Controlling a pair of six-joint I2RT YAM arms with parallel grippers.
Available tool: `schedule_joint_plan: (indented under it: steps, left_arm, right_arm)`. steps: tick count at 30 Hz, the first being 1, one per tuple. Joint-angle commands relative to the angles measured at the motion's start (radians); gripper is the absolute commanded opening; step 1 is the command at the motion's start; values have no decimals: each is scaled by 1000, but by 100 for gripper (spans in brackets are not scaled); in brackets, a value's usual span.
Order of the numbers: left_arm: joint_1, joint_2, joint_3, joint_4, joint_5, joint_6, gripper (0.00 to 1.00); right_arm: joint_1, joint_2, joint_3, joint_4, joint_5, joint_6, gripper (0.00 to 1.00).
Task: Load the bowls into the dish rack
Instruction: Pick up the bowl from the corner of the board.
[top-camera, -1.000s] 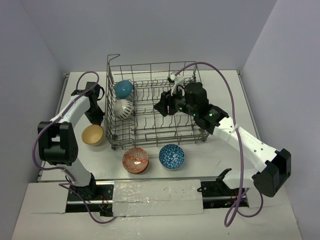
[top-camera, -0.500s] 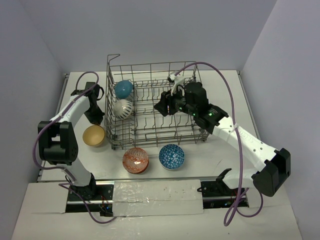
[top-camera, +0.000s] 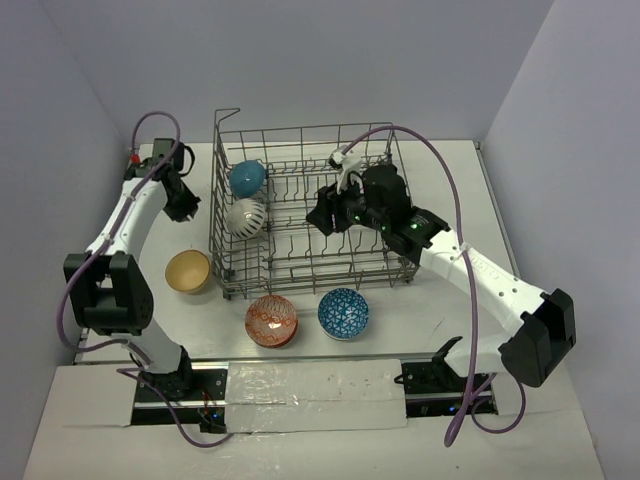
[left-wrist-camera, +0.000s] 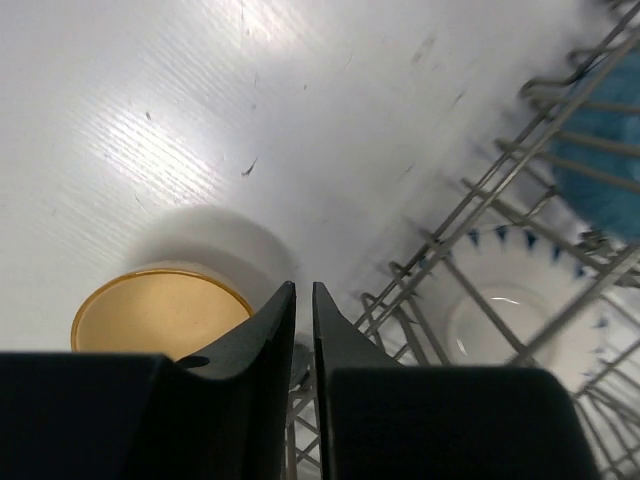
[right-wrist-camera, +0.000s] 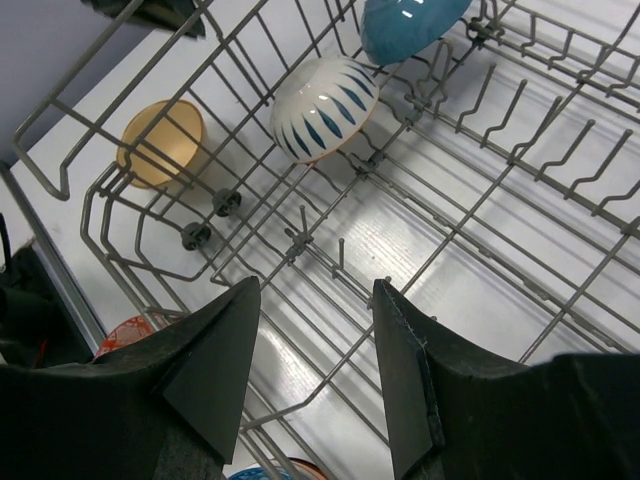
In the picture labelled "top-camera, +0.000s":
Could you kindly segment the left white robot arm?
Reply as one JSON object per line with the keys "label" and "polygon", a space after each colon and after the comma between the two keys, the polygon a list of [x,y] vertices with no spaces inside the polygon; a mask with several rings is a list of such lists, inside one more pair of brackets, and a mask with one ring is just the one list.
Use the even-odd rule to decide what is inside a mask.
{"label": "left white robot arm", "polygon": [[184,184],[182,155],[154,154],[127,168],[122,192],[99,236],[63,264],[67,282],[61,300],[76,323],[127,350],[140,377],[171,401],[188,396],[195,373],[186,349],[171,340],[154,318],[153,293],[138,259],[156,217],[192,219],[199,198]]}

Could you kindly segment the yellow bowl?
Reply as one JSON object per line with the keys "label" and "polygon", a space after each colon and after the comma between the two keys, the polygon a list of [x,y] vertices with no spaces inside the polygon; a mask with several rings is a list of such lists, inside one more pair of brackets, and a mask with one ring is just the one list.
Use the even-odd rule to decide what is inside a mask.
{"label": "yellow bowl", "polygon": [[176,254],[165,268],[168,286],[179,293],[195,294],[207,284],[211,265],[207,256],[199,250],[185,250]]}

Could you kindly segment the plain blue bowl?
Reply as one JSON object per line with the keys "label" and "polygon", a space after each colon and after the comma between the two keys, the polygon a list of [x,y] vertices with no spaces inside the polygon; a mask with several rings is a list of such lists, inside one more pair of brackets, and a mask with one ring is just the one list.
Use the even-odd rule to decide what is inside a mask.
{"label": "plain blue bowl", "polygon": [[264,184],[266,170],[258,160],[246,160],[235,165],[229,176],[231,191],[236,198],[255,195]]}

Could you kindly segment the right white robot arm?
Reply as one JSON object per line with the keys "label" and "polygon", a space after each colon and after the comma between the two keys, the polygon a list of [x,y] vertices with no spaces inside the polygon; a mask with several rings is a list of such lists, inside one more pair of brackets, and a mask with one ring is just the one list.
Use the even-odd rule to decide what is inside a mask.
{"label": "right white robot arm", "polygon": [[321,187],[306,220],[324,235],[353,225],[377,231],[387,247],[467,293],[501,325],[477,341],[454,337],[435,355],[435,382],[459,389],[469,372],[507,372],[538,388],[576,343],[573,299],[547,293],[489,260],[459,239],[443,219],[413,205],[391,164],[370,167],[345,182]]}

